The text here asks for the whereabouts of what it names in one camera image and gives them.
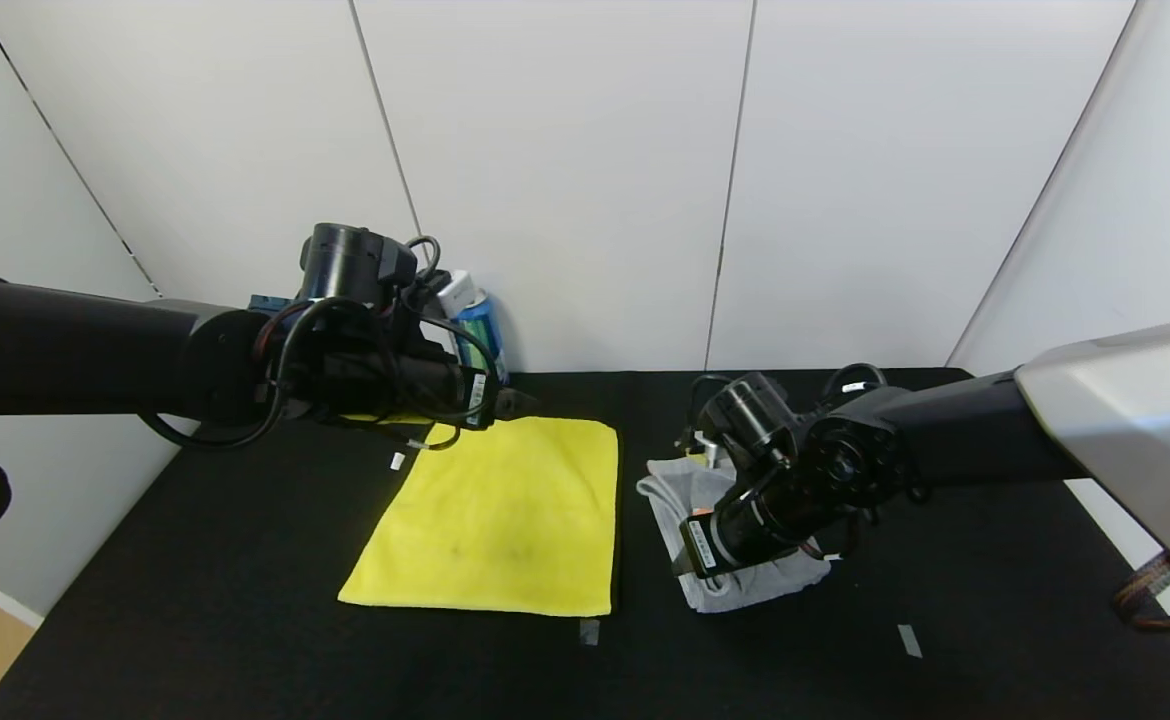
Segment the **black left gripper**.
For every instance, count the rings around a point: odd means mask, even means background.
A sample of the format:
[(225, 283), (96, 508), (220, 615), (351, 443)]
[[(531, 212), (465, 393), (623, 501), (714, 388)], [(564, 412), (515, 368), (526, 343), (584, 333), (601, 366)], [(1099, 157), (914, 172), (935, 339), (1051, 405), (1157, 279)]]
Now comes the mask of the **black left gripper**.
[(501, 389), (495, 375), (467, 366), (442, 350), (393, 352), (392, 378), (399, 400), (408, 410), (452, 427), (483, 430), (494, 418), (512, 421), (541, 413), (541, 402), (534, 396), (515, 388)]

